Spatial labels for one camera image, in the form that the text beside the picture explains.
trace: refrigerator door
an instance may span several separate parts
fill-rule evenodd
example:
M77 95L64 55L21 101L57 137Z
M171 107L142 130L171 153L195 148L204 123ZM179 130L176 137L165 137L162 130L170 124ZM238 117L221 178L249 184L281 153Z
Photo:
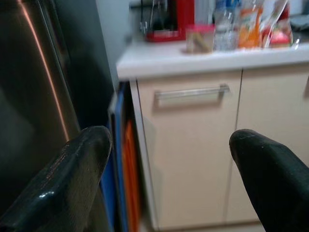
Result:
M113 87L97 1L39 2L80 127L106 125Z
M42 10L0 0L0 215L79 132Z

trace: white countertop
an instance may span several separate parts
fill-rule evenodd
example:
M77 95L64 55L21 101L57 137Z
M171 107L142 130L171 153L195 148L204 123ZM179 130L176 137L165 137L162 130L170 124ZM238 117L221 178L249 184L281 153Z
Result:
M309 43L290 48L190 55L185 42L135 42L117 62L120 81L309 62Z

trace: metal drawer handle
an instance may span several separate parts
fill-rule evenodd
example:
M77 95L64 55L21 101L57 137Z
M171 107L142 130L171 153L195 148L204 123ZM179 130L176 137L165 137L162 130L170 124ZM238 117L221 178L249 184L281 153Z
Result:
M167 100L182 97L194 97L209 94L224 94L229 93L230 87L227 84L222 84L220 87L216 88L201 88L201 89L190 89L190 90L179 90L179 91L169 91L169 92L156 92L154 98L156 100Z

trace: cream cabinet door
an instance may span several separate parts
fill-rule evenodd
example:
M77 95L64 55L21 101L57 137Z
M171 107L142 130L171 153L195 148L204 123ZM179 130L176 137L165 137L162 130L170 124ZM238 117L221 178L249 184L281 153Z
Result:
M138 81L160 229L224 222L240 80L241 71Z
M244 70L237 129L252 129L288 146L309 165L309 64ZM234 164L227 221L254 219Z

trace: juice bottle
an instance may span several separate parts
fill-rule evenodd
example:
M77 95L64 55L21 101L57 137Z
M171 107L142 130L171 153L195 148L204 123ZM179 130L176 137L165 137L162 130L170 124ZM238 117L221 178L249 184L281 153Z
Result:
M239 48L261 46L263 0L243 0L240 10Z

